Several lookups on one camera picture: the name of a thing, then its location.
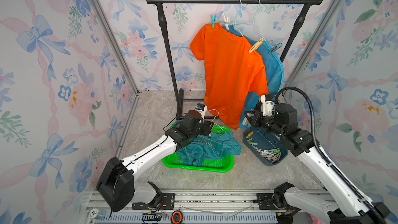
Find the off-white clothespin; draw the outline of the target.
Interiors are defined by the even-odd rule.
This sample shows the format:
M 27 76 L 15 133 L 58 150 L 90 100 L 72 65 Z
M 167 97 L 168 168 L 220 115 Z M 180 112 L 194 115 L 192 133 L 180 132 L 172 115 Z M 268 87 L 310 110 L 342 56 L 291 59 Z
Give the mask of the off-white clothespin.
M 248 121 L 248 119 L 246 117 L 244 117 L 244 120 L 243 120 L 242 124 L 243 125 L 248 125 L 249 124 L 249 121 Z

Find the orange t-shirt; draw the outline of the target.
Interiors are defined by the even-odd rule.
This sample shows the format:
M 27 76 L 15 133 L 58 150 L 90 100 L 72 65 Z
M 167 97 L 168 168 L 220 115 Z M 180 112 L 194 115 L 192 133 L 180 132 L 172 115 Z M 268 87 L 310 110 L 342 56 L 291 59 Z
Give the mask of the orange t-shirt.
M 204 25 L 190 44 L 194 57 L 204 62 L 205 105 L 217 110 L 221 121 L 234 130 L 248 93 L 268 94 L 262 56 L 250 52 L 251 47 L 245 37 L 231 34 L 219 23 Z

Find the beige clothespin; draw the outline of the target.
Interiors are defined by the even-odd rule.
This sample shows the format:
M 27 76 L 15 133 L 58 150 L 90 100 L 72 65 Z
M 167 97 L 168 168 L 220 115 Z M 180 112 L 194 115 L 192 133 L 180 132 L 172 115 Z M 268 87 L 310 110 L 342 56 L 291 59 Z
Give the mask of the beige clothespin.
M 257 41 L 255 44 L 252 45 L 252 47 L 249 50 L 249 53 L 251 54 L 252 52 L 256 51 L 259 47 L 262 46 L 264 42 L 264 38 L 260 38 L 259 41 Z

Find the green plastic tray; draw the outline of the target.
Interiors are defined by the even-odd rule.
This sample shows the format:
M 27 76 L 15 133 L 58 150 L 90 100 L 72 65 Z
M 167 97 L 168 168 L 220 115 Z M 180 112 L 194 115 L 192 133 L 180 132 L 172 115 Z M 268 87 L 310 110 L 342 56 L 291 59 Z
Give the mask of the green plastic tray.
M 230 155 L 221 160 L 206 160 L 202 167 L 186 166 L 177 153 L 169 155 L 162 159 L 162 163 L 168 168 L 196 170 L 207 172 L 225 173 L 230 171 L 234 166 L 236 156 Z

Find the dark teal clothespin bin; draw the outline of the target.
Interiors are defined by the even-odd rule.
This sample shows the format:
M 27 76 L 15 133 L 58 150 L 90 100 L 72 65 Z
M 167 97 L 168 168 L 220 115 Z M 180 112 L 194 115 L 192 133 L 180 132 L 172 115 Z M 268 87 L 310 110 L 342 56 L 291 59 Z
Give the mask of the dark teal clothespin bin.
M 243 143 L 269 167 L 281 163 L 289 153 L 277 137 L 261 128 L 247 128 L 243 132 Z

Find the black clothes rack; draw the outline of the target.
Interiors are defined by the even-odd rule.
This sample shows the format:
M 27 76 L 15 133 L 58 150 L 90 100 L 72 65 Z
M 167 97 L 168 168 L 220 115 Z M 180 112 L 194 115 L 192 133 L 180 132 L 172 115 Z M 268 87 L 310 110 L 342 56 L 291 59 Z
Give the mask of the black clothes rack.
M 305 22 L 307 13 L 309 9 L 313 5 L 322 4 L 323 0 L 146 0 L 148 5 L 155 5 L 158 12 L 158 21 L 161 29 L 161 34 L 164 40 L 166 56 L 170 68 L 170 74 L 172 79 L 172 85 L 174 89 L 175 99 L 176 99 L 176 119 L 179 120 L 183 116 L 183 104 L 185 102 L 195 102 L 200 103 L 203 102 L 203 99 L 186 99 L 184 97 L 184 90 L 179 89 L 177 86 L 174 63 L 172 58 L 171 45 L 169 40 L 169 33 L 167 29 L 167 19 L 164 13 L 163 5 L 164 4 L 292 4 L 292 5 L 302 5 L 303 8 L 300 11 L 295 23 L 293 25 L 293 29 L 289 35 L 289 39 L 284 45 L 284 49 L 280 55 L 280 60 L 284 62 L 288 51 L 296 38 L 299 30 L 303 26 Z

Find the bright teal clothespin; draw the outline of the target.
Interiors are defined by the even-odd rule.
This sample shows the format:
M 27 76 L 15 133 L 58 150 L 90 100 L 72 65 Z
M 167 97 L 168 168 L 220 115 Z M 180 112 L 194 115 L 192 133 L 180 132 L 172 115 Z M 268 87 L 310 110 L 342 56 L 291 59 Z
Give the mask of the bright teal clothespin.
M 217 23 L 217 15 L 210 15 L 211 27 L 214 28 Z

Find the light teal wire hanger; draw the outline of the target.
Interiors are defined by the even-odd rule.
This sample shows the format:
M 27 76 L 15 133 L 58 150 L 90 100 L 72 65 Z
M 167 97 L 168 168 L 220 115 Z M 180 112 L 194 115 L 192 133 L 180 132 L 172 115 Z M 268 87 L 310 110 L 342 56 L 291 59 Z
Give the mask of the light teal wire hanger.
M 259 14 L 259 12 L 261 11 L 261 0 L 257 0 L 257 1 L 258 1 L 258 6 L 257 6 L 256 11 L 255 11 L 255 13 L 254 13 L 254 16 L 253 16 L 253 18 L 252 18 L 251 26 L 252 26 L 252 28 L 253 28 L 255 31 L 257 31 L 257 33 L 260 35 L 260 37 L 261 37 L 263 40 L 266 40 L 266 38 L 265 38 L 264 35 L 261 33 L 261 31 L 256 27 L 256 17 L 257 17 L 257 15 Z

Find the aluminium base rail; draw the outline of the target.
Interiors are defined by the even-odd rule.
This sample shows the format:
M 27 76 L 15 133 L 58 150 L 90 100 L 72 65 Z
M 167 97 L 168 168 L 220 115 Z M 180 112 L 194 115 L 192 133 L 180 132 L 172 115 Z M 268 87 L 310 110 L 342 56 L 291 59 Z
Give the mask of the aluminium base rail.
M 259 190 L 171 190 L 175 211 L 181 211 L 184 224 L 276 224 L 277 209 L 254 204 Z M 119 212 L 109 214 L 105 200 L 98 192 L 91 197 L 81 220 L 82 224 L 154 224 L 144 210 L 134 210 L 129 204 Z

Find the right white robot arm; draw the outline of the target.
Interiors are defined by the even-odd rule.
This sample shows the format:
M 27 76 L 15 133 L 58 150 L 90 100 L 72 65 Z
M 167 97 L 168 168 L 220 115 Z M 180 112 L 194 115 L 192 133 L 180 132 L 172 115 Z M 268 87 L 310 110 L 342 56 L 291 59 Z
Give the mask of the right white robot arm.
M 390 214 L 382 202 L 374 202 L 325 154 L 313 134 L 297 124 L 297 111 L 289 104 L 265 102 L 261 111 L 244 113 L 249 124 L 279 139 L 304 163 L 333 197 L 333 202 L 304 193 L 291 183 L 274 189 L 269 203 L 279 209 L 294 207 L 328 224 L 384 224 Z

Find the teal t-shirt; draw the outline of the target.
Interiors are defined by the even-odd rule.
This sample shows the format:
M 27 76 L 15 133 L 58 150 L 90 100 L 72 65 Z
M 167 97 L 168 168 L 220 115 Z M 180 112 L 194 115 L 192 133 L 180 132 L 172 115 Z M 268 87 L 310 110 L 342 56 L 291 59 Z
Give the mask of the teal t-shirt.
M 277 52 L 270 53 L 271 45 L 267 40 L 256 50 L 262 56 L 263 64 L 266 72 L 266 80 L 268 86 L 268 93 L 276 95 L 282 88 L 284 82 L 284 67 L 277 55 Z M 244 112 L 253 110 L 257 105 L 260 97 L 255 92 L 249 92 L 245 99 L 244 110 L 241 113 L 239 128 L 247 128 L 248 123 L 245 120 Z

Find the white clothespin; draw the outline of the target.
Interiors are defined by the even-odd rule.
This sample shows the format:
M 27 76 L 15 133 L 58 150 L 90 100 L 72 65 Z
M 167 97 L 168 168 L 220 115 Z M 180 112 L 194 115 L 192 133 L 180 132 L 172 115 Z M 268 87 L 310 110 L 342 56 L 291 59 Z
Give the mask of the white clothespin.
M 223 18 L 223 23 L 225 26 L 225 29 L 228 31 L 230 28 L 230 17 L 226 16 L 224 13 L 221 14 L 222 18 Z

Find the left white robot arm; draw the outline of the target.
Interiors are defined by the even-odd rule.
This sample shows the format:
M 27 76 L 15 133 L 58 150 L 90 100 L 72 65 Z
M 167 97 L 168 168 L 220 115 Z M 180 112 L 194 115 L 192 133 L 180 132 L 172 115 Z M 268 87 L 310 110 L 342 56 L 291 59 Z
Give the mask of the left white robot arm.
M 123 159 L 113 157 L 108 160 L 96 190 L 110 207 L 110 212 L 118 212 L 130 203 L 158 207 L 162 191 L 152 182 L 137 185 L 137 179 L 163 158 L 188 146 L 199 135 L 210 135 L 213 126 L 214 123 L 205 120 L 201 113 L 191 110 L 182 121 L 145 149 Z

